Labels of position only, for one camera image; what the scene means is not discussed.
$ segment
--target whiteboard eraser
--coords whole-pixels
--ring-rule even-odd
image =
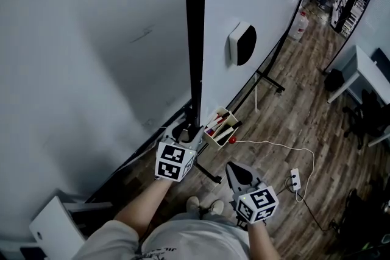
[[[229,35],[230,58],[235,65],[243,65],[249,61],[256,45],[256,30],[247,22],[240,22]]]

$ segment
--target floor plank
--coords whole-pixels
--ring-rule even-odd
[[[299,42],[288,38],[270,73],[270,77],[285,88],[282,94],[262,80],[257,86],[259,112],[254,111],[254,96],[238,110],[236,117],[243,122],[236,133],[238,140],[269,140],[287,146],[312,150],[316,168],[310,180],[306,200],[318,222],[327,228],[332,219],[339,220],[346,195],[357,188],[359,195],[368,195],[369,181],[385,173],[388,151],[384,144],[357,150],[357,139],[343,133],[348,127],[342,107],[353,105],[347,94],[332,104],[326,99],[322,70],[344,42],[333,29],[307,5],[310,24]],[[283,189],[289,170],[298,167],[305,185],[312,169],[312,157],[307,151],[293,151],[270,144],[236,143],[216,152],[208,147],[199,163],[212,174],[223,177],[215,184],[192,169],[188,176],[172,187],[155,216],[152,226],[182,212],[185,200],[197,195],[208,206],[216,199],[226,203],[232,192],[225,177],[225,164],[240,161],[256,168],[264,181],[276,192]],[[124,179],[125,191],[116,191],[115,198],[124,203],[139,194],[152,180],[155,150],[139,159]],[[303,203],[297,203],[287,191],[279,195],[280,205],[268,220],[267,229],[283,259],[339,259],[329,251],[335,238],[331,231],[318,229]],[[224,215],[235,221],[235,213],[225,206]]]

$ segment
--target white shoe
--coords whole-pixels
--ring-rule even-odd
[[[222,214],[224,210],[225,204],[222,200],[216,200],[214,203],[211,204],[210,208],[208,209],[209,212],[215,213],[215,214]]]
[[[199,198],[197,198],[196,196],[191,196],[185,204],[185,208],[188,213],[191,211],[199,211],[199,206]]]

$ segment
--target gray shirt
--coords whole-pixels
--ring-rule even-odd
[[[138,240],[131,227],[109,221],[92,234],[74,259],[249,259],[248,234],[212,221],[169,221],[156,228],[141,248]]]

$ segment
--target office chair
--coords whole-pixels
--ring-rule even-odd
[[[377,95],[367,90],[361,92],[363,103],[358,105],[354,110],[344,107],[342,111],[348,113],[351,117],[350,128],[344,132],[344,137],[353,132],[358,137],[358,150],[363,146],[364,135],[367,133],[371,136],[381,136],[390,124],[390,104],[384,107],[380,106]]]

